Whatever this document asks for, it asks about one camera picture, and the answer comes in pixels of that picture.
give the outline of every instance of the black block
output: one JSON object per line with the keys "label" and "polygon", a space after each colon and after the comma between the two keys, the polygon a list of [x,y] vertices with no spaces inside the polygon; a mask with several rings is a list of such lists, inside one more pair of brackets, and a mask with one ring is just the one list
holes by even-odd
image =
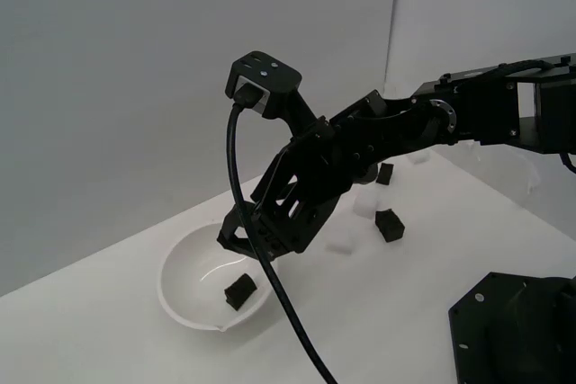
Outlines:
{"label": "black block", "polygon": [[404,236],[404,224],[392,209],[377,211],[375,222],[386,243],[400,240]]}
{"label": "black block", "polygon": [[252,278],[244,273],[237,281],[224,290],[226,303],[231,305],[235,310],[238,310],[256,289],[257,286],[254,281],[252,281]]}
{"label": "black block", "polygon": [[393,164],[380,164],[380,172],[378,177],[376,177],[376,182],[379,184],[390,184],[390,179],[392,178],[392,171],[394,170]]}

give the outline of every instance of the gray wall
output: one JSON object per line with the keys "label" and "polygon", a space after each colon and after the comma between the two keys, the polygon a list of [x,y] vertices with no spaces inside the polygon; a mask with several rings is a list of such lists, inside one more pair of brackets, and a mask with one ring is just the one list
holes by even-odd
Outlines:
{"label": "gray wall", "polygon": [[[386,80],[407,96],[445,72],[576,52],[575,30],[576,0],[396,0]],[[576,176],[558,156],[511,147],[437,150],[576,238]],[[533,169],[541,183],[526,196]]]}
{"label": "gray wall", "polygon": [[[252,49],[333,114],[382,87],[392,0],[0,0],[0,295],[228,188],[223,94]],[[241,176],[288,139],[240,121]]]}

